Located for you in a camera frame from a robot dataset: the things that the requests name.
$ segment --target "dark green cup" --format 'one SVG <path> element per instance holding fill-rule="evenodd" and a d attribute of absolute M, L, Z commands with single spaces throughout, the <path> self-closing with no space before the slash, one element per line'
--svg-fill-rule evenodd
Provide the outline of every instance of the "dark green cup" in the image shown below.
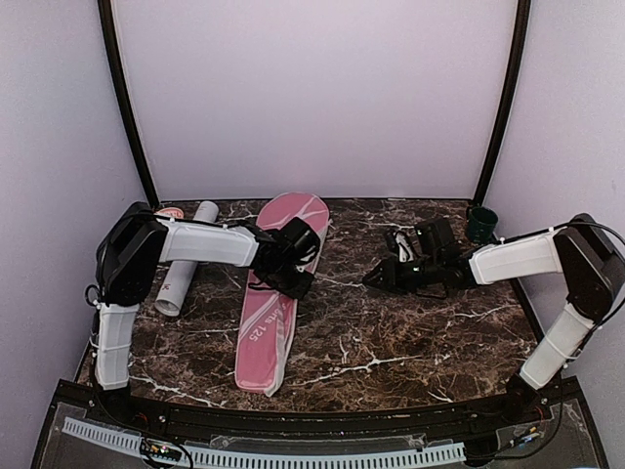
<path fill-rule="evenodd" d="M 497 214 L 486 207 L 469 207 L 467 209 L 467 229 L 465 235 L 476 244 L 490 242 L 495 226 L 499 221 Z"/>

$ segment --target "brown marble table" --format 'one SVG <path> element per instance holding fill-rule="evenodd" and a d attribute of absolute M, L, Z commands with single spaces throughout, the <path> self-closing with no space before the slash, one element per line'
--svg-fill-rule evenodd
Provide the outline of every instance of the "brown marble table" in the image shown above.
<path fill-rule="evenodd" d="M 159 269 L 135 322 L 133 393 L 183 404 L 277 411 L 404 408 L 502 393 L 535 346 L 508 282 L 445 300 L 392 295 L 360 283 L 388 255 L 385 230 L 411 230 L 417 222 L 447 217 L 462 236 L 466 202 L 326 203 L 332 224 L 316 280 L 299 304 L 284 383 L 273 397 L 246 393 L 234 384 L 247 272 L 216 264 L 198 267 L 182 313 L 173 320 L 152 307 L 167 267 Z M 174 205 L 192 216 L 197 204 Z M 220 220 L 253 219 L 262 204 L 220 201 Z M 87 362 L 80 382 L 87 381 Z"/>

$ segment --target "black metal frame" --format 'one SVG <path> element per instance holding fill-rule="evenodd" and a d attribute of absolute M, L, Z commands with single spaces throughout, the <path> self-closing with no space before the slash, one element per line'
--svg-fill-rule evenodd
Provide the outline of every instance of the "black metal frame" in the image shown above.
<path fill-rule="evenodd" d="M 579 402 L 593 443 L 597 459 L 607 467 L 595 422 L 576 377 L 562 382 L 565 401 Z M 550 405 L 559 401 L 561 391 L 556 385 L 541 390 Z M 493 396 L 460 404 L 428 405 L 397 410 L 335 413 L 276 413 L 226 410 L 196 405 L 176 405 L 144 398 L 131 398 L 137 411 L 145 414 L 154 426 L 151 433 L 163 439 L 183 443 L 185 440 L 209 443 L 215 436 L 264 438 L 276 440 L 334 441 L 426 434 L 428 441 L 453 439 L 455 442 L 476 443 L 494 438 L 495 432 L 507 427 L 499 416 L 478 416 L 501 407 L 504 396 Z M 93 388 L 61 380 L 48 409 L 39 436 L 31 469 L 37 469 L 44 454 L 47 436 L 58 403 L 85 408 L 87 418 L 117 424 L 94 405 Z M 547 407 L 547 418 L 551 416 Z M 520 423 L 540 418 L 536 410 L 523 414 Z"/>
<path fill-rule="evenodd" d="M 126 85 L 121 56 L 119 53 L 117 34 L 115 32 L 115 22 L 112 14 L 111 0 L 98 0 L 98 5 L 100 7 L 100 20 L 102 23 L 110 75 L 115 87 L 119 111 L 124 121 L 124 128 L 126 129 L 128 143 L 130 144 L 130 149 L 132 151 L 133 158 L 135 159 L 135 165 L 137 166 L 137 171 L 139 173 L 139 177 L 141 178 L 147 201 L 152 207 L 157 207 L 160 204 L 160 200 L 149 172 L 146 154 L 144 153 L 141 138 L 137 129 L 137 121 L 130 103 L 130 96 L 128 94 L 128 87 Z M 515 30 L 512 38 L 510 57 L 508 59 L 508 68 L 506 70 L 506 77 L 504 79 L 503 90 L 501 93 L 501 100 L 499 102 L 495 124 L 490 137 L 488 151 L 486 152 L 486 157 L 481 168 L 481 174 L 479 175 L 476 193 L 472 199 L 473 205 L 482 205 L 484 202 L 488 186 L 490 185 L 490 180 L 492 179 L 492 175 L 495 170 L 504 134 L 506 132 L 510 109 L 515 96 L 515 90 L 517 88 L 519 70 L 521 68 L 521 57 L 525 43 L 525 35 L 527 33 L 527 25 L 529 23 L 530 5 L 531 0 L 519 0 L 517 5 Z"/>
<path fill-rule="evenodd" d="M 113 18 L 110 0 L 98 0 L 98 7 L 100 9 L 100 22 L 102 24 L 110 76 L 113 81 L 113 87 L 115 88 L 119 112 L 121 113 L 124 128 L 126 129 L 126 137 L 128 138 L 130 151 L 135 159 L 135 166 L 137 166 L 137 172 L 139 173 L 141 184 L 144 187 L 147 202 L 152 208 L 156 208 L 160 201 L 158 200 L 156 187 L 154 186 L 149 167 L 147 166 L 146 154 L 144 153 L 139 130 L 137 128 L 137 121 L 135 120 L 133 107 L 130 103 L 130 96 L 128 95 L 128 87 L 126 85 L 124 69 L 119 54 L 119 44 L 117 42 L 115 20 Z"/>
<path fill-rule="evenodd" d="M 508 118 L 510 117 L 510 109 L 515 98 L 517 89 L 517 81 L 519 79 L 519 71 L 521 70 L 521 59 L 523 55 L 523 47 L 525 45 L 525 35 L 527 34 L 527 26 L 529 24 L 529 9 L 531 0 L 519 0 L 517 5 L 517 18 L 515 20 L 515 32 L 512 36 L 512 46 L 510 48 L 510 57 L 508 59 L 508 68 L 506 69 L 506 78 L 504 79 L 504 87 L 501 92 L 501 100 L 495 117 L 495 125 L 490 136 L 490 143 L 486 151 L 486 158 L 479 175 L 478 187 L 473 196 L 473 205 L 482 205 L 488 192 L 488 186 L 492 179 L 499 157 L 501 144 L 506 133 Z"/>

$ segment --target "light purple wall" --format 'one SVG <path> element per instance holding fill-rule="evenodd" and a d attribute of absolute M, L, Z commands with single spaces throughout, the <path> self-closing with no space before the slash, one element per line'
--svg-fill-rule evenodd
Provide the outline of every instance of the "light purple wall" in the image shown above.
<path fill-rule="evenodd" d="M 97 2 L 0 10 L 0 465 L 25 468 L 88 338 L 95 249 L 143 196 Z"/>
<path fill-rule="evenodd" d="M 534 2 L 508 132 L 487 205 L 499 235 L 589 212 L 625 234 L 625 3 Z M 558 277 L 524 286 L 544 327 L 563 305 Z M 573 367 L 613 467 L 625 461 L 625 312 Z"/>
<path fill-rule="evenodd" d="M 162 198 L 473 195 L 515 0 L 114 4 Z"/>

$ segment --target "wire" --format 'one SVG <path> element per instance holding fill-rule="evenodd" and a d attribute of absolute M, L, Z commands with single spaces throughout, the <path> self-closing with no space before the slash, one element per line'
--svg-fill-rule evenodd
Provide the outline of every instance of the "wire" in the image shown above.
<path fill-rule="evenodd" d="M 115 417 L 113 417 L 110 414 L 108 409 L 104 406 L 104 404 L 100 400 L 100 393 L 98 392 L 98 388 L 97 388 L 98 381 L 96 380 L 96 359 L 92 359 L 91 360 L 89 377 L 91 379 L 92 386 L 93 386 L 93 389 L 94 389 L 94 397 L 95 397 L 95 400 L 96 400 L 96 404 L 104 412 L 106 417 L 108 417 L 110 420 L 112 420 L 115 423 L 115 425 L 117 425 L 117 426 L 119 426 L 121 428 L 125 428 L 127 430 L 134 430 L 136 432 L 139 432 L 140 435 L 142 436 L 142 438 L 150 437 L 150 438 L 155 439 L 155 440 L 157 440 L 159 442 L 163 442 L 163 443 L 166 443 L 168 445 L 171 445 L 171 446 L 174 446 L 174 447 L 178 448 L 185 455 L 185 457 L 188 459 L 188 468 L 189 469 L 193 469 L 193 467 L 194 467 L 193 458 L 191 457 L 191 453 L 188 452 L 188 449 L 186 449 L 184 446 L 182 446 L 182 445 L 180 445 L 180 444 L 178 444 L 176 442 L 173 442 L 171 440 L 167 440 L 162 435 L 151 433 L 151 432 L 149 432 L 147 430 L 143 430 L 143 429 L 135 427 L 133 425 L 129 425 L 127 423 L 120 422 L 119 420 L 117 420 Z M 141 417 L 143 420 L 145 420 L 147 425 L 149 426 L 149 421 L 147 420 L 147 417 L 144 414 L 139 413 L 138 416 Z"/>

